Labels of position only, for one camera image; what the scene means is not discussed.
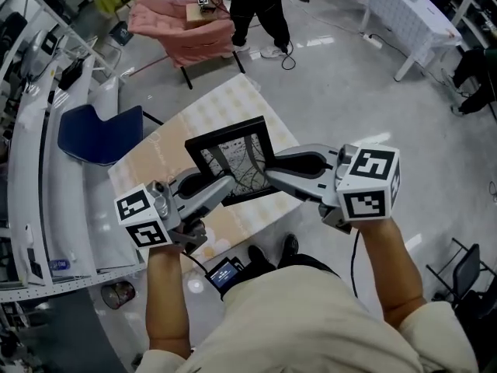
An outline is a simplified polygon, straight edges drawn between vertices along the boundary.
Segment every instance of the blue chair seat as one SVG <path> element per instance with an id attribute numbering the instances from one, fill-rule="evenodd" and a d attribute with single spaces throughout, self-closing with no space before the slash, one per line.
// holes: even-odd
<path id="1" fill-rule="evenodd" d="M 141 106 L 109 120 L 100 120 L 92 105 L 82 105 L 61 117 L 59 148 L 83 162 L 108 166 L 143 140 Z"/>

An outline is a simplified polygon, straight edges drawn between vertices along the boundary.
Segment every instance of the black pants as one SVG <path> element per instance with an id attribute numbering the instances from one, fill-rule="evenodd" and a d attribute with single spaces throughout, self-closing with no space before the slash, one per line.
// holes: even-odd
<path id="1" fill-rule="evenodd" d="M 251 279 L 260 277 L 263 274 L 273 272 L 274 270 L 281 270 L 282 268 L 291 267 L 293 265 L 305 265 L 307 267 L 313 267 L 338 276 L 338 274 L 330 267 L 306 254 L 295 254 L 294 256 L 282 258 L 278 264 L 278 267 L 275 267 L 267 260 L 257 261 L 255 263 L 250 263 L 243 271 L 237 273 L 221 288 L 221 298 L 223 298 L 229 289 L 237 284 L 240 284 L 241 282 L 250 281 Z"/>
<path id="2" fill-rule="evenodd" d="M 459 111 L 462 113 L 478 112 L 495 99 L 488 78 L 487 61 L 483 50 L 469 50 L 463 54 L 461 62 L 454 72 L 454 85 L 459 88 L 471 76 L 476 76 L 481 85 L 472 96 L 461 104 Z"/>
<path id="3" fill-rule="evenodd" d="M 264 30 L 274 39 L 274 45 L 282 48 L 290 42 L 288 25 L 283 16 L 281 0 L 231 0 L 231 20 L 235 23 L 233 44 L 243 46 L 250 21 L 257 14 Z"/>

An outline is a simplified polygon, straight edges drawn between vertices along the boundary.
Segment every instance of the forearm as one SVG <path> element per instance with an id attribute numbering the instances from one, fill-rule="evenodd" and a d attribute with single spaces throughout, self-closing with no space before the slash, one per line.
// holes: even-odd
<path id="1" fill-rule="evenodd" d="M 421 276 L 391 218 L 371 221 L 360 231 L 373 267 L 385 321 L 397 328 L 407 316 L 426 303 L 422 296 Z"/>
<path id="2" fill-rule="evenodd" d="M 146 321 L 150 349 L 167 350 L 187 359 L 190 354 L 189 321 L 179 253 L 166 248 L 151 249 L 147 279 Z"/>

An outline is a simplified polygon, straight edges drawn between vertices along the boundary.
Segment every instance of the shoe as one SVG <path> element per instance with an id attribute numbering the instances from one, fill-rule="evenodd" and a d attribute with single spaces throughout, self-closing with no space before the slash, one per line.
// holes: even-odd
<path id="1" fill-rule="evenodd" d="M 454 114 L 457 117 L 466 116 L 466 113 L 461 112 L 459 108 L 455 105 L 450 105 L 450 112 L 452 112 L 452 114 Z"/>
<path id="2" fill-rule="evenodd" d="M 233 51 L 235 53 L 241 53 L 243 51 L 248 51 L 248 50 L 250 50 L 250 46 L 247 43 L 245 43 L 243 46 L 235 46 L 233 44 Z M 221 56 L 222 56 L 222 58 L 228 59 L 228 58 L 233 57 L 233 53 L 222 54 Z"/>
<path id="3" fill-rule="evenodd" d="M 287 54 L 281 51 L 281 48 L 276 46 L 269 46 L 263 48 L 260 51 L 261 57 L 263 58 L 278 58 L 278 57 L 286 57 Z"/>
<path id="4" fill-rule="evenodd" d="M 295 256 L 298 253 L 298 240 L 293 233 L 289 233 L 285 236 L 283 241 L 283 252 L 281 253 L 281 259 Z"/>
<path id="5" fill-rule="evenodd" d="M 449 87 L 450 91 L 459 93 L 459 87 L 454 84 L 454 77 L 450 76 L 445 69 L 442 69 L 442 78 L 445 84 Z"/>
<path id="6" fill-rule="evenodd" d="M 247 249 L 247 254 L 251 263 L 267 261 L 266 254 L 264 254 L 262 249 L 256 245 L 250 245 Z"/>

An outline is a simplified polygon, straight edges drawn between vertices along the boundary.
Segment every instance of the pink chair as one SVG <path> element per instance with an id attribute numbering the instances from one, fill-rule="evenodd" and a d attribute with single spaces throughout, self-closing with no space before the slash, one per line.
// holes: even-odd
<path id="1" fill-rule="evenodd" d="M 240 71 L 245 73 L 238 55 L 233 51 L 231 35 L 235 25 L 221 3 L 216 9 L 217 20 L 207 25 L 188 29 L 186 5 L 196 0 L 134 0 L 130 11 L 128 30 L 131 33 L 157 39 L 172 59 L 175 68 L 181 68 L 190 89 L 192 83 L 185 67 L 207 59 L 233 54 Z"/>

